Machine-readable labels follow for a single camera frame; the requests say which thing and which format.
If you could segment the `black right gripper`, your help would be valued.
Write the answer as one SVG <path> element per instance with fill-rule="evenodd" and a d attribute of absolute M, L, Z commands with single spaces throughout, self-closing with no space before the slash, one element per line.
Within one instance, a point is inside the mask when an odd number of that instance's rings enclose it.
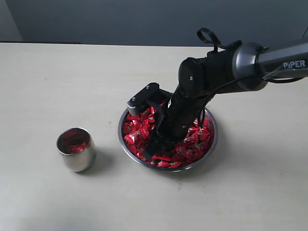
<path fill-rule="evenodd" d="M 158 126 L 142 152 L 143 157 L 152 161 L 161 149 L 164 153 L 172 153 L 174 144 L 184 140 L 189 127 L 200 115 L 206 98 L 206 94 L 190 98 L 181 87 L 177 87 L 167 106 L 163 107 L 164 114 L 159 116 Z"/>

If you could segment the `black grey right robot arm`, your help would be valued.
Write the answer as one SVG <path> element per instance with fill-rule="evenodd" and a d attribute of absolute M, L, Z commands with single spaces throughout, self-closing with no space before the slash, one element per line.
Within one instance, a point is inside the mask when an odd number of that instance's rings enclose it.
<path fill-rule="evenodd" d="M 200 28 L 197 36 L 214 48 L 204 58 L 187 58 L 180 64 L 178 86 L 159 109 L 143 151 L 146 160 L 182 141 L 195 120 L 202 123 L 204 108 L 216 94 L 258 91 L 268 82 L 296 82 L 308 75 L 307 38 L 267 48 L 240 40 L 223 45 L 207 28 Z"/>

